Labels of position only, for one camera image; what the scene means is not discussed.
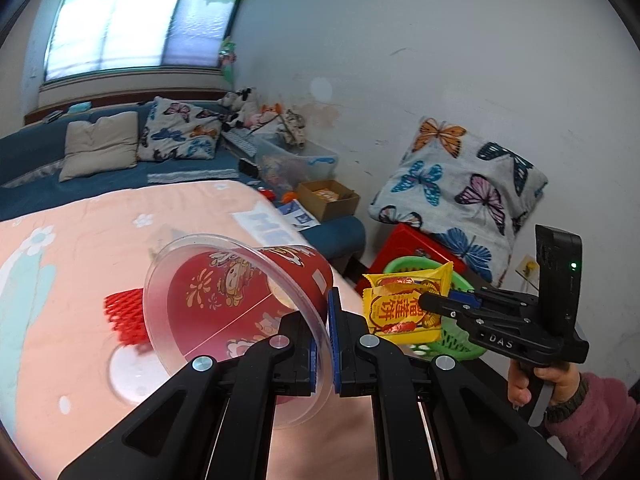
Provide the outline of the pink sleeve right forearm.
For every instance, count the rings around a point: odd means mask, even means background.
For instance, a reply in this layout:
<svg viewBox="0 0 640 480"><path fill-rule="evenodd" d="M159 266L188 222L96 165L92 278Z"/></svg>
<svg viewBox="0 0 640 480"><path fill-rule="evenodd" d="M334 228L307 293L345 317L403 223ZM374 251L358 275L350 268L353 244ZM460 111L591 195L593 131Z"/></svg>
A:
<svg viewBox="0 0 640 480"><path fill-rule="evenodd" d="M638 476L639 404L623 382L582 374L574 396L548 408L546 427L582 478Z"/></svg>

